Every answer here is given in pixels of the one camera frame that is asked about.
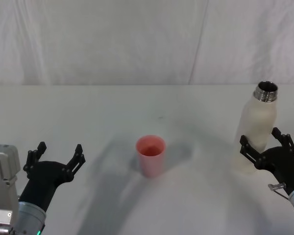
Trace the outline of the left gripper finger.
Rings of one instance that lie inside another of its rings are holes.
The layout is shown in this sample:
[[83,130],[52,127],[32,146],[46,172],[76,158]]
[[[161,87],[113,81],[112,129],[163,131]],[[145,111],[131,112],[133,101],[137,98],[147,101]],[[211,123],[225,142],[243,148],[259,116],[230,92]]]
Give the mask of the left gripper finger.
[[30,172],[34,165],[38,163],[41,156],[44,154],[45,150],[47,149],[46,143],[44,141],[40,142],[37,149],[29,150],[27,152],[27,160],[26,164],[23,167],[25,172]]
[[79,171],[86,162],[81,144],[76,146],[75,152],[71,160],[62,168],[63,178],[65,182],[71,182],[74,175]]

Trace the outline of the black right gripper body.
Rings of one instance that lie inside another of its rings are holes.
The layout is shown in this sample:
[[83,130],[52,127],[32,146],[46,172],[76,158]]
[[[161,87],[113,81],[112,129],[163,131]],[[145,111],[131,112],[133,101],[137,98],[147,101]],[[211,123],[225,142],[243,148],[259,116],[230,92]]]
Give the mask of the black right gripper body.
[[279,183],[284,183],[288,195],[294,191],[294,154],[288,148],[267,149],[256,157],[255,167],[271,172]]

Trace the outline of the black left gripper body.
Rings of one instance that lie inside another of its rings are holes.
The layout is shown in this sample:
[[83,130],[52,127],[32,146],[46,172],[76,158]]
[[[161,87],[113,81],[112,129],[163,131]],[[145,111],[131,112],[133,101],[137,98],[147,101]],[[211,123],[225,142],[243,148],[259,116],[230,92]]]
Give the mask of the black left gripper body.
[[57,188],[73,180],[73,174],[65,164],[52,161],[25,164],[28,183],[24,188],[19,202],[31,203],[43,211],[47,211]]

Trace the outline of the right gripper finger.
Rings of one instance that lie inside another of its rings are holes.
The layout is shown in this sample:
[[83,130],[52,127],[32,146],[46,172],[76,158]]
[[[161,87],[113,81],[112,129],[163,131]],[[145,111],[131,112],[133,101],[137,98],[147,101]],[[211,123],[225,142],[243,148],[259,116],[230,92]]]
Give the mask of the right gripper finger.
[[274,147],[271,150],[272,154],[277,156],[294,156],[294,142],[290,134],[282,134],[277,127],[273,128],[271,134],[281,144],[281,146]]
[[245,135],[241,136],[240,144],[240,153],[245,156],[256,169],[263,169],[262,152],[259,152],[254,147],[252,147]]

